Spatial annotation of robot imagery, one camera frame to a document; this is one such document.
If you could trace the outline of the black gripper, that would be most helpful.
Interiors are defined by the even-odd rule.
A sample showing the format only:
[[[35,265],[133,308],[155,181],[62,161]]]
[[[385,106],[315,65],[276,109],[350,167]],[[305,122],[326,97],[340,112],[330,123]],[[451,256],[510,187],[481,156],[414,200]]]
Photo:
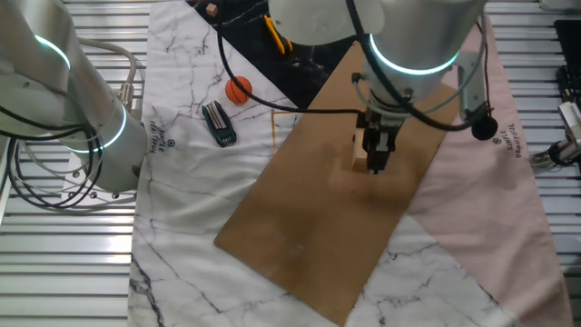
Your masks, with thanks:
[[[406,114],[391,112],[391,107],[371,103],[358,114],[356,127],[364,130],[363,149],[367,152],[367,169],[372,174],[385,170],[390,155],[396,151],[396,138],[406,119]]]

